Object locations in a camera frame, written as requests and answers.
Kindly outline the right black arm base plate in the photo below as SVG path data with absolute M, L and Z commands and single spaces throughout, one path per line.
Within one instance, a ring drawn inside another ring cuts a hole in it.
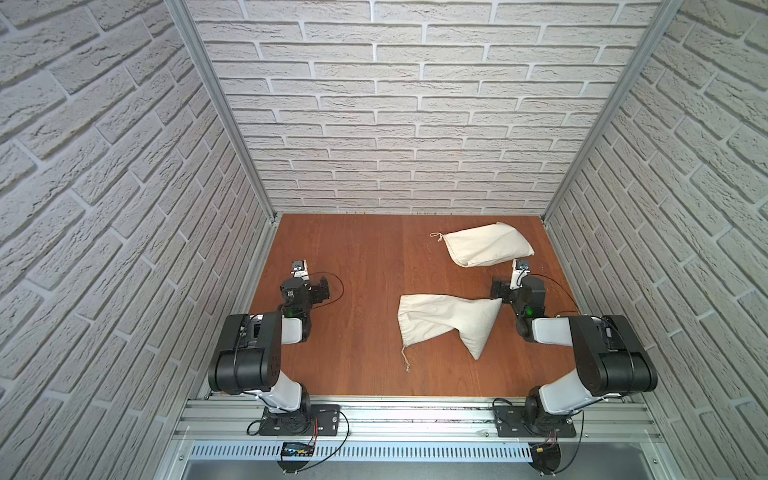
M 532 417 L 522 406 L 507 404 L 491 408 L 494 425 L 500 438 L 575 438 L 577 436 L 573 421 L 568 416 L 543 413 Z

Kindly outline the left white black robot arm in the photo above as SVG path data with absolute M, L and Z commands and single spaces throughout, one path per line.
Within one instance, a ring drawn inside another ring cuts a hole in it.
M 331 297 L 330 287 L 324 276 L 317 283 L 294 277 L 280 292 L 283 303 L 272 312 L 225 319 L 207 371 L 213 392 L 246 395 L 264 405 L 257 435 L 301 435 L 317 428 L 306 387 L 281 370 L 282 347 L 309 339 L 311 310 Z

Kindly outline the cream cloth soil bag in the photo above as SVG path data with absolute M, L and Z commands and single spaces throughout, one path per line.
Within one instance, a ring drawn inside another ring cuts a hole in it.
M 449 295 L 413 294 L 400 297 L 397 320 L 401 355 L 410 370 L 405 349 L 456 330 L 474 360 L 478 360 L 501 310 L 501 299 L 470 300 Z
M 503 223 L 484 225 L 431 238 L 443 242 L 451 259 L 460 267 L 486 267 L 533 256 L 535 251 L 514 227 Z

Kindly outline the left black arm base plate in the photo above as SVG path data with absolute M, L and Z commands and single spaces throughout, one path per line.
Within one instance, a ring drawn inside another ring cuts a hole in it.
M 271 413 L 267 410 L 257 430 L 250 434 L 261 436 L 320 436 L 335 437 L 341 420 L 337 404 L 312 405 L 308 410 L 291 413 Z

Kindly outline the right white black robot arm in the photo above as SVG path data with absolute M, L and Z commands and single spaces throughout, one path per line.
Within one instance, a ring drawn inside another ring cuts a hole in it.
M 545 284 L 530 276 L 518 285 L 494 279 L 490 297 L 512 306 L 517 333 L 525 341 L 569 347 L 575 362 L 568 374 L 531 389 L 522 406 L 494 400 L 494 425 L 500 437 L 573 438 L 572 417 L 584 408 L 656 388 L 657 369 L 624 316 L 546 318 Z

